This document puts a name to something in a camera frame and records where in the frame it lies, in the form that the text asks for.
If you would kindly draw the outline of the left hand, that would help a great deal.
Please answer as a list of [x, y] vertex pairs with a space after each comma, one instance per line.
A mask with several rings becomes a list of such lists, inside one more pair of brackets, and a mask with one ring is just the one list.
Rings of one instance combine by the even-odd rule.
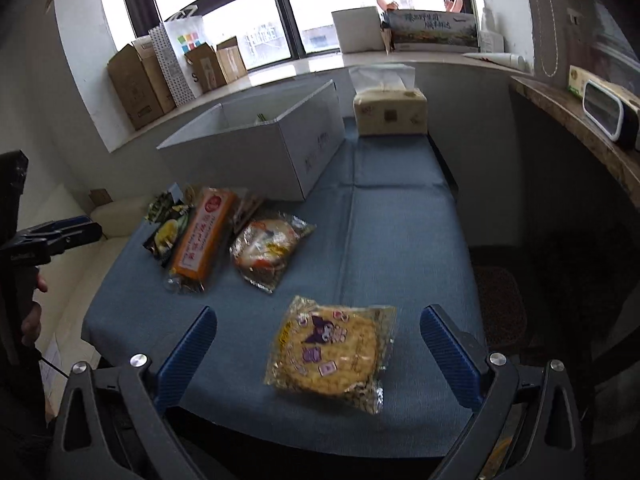
[[[36, 278], [36, 290], [45, 294], [48, 291], [47, 282], [38, 274]], [[22, 344], [31, 346], [34, 344], [41, 333], [41, 315], [42, 307], [37, 301], [32, 300], [32, 306], [22, 322]]]

